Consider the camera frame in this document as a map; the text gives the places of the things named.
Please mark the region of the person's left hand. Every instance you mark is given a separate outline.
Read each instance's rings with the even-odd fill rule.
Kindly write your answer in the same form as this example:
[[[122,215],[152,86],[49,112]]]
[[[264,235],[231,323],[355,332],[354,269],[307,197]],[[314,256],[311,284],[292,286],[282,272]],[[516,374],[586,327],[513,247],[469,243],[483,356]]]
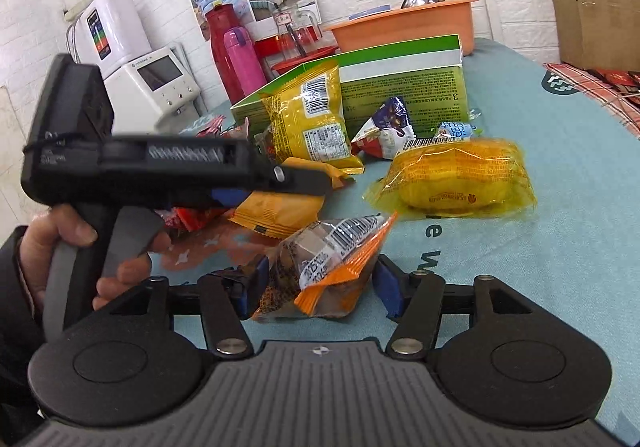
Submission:
[[[51,259],[56,245],[65,241],[75,247],[89,247],[98,233],[68,204],[61,204],[37,216],[27,227],[18,247],[18,263],[29,297],[43,309]],[[144,253],[120,263],[113,277],[101,278],[92,301],[95,311],[115,300],[151,275],[151,260]]]

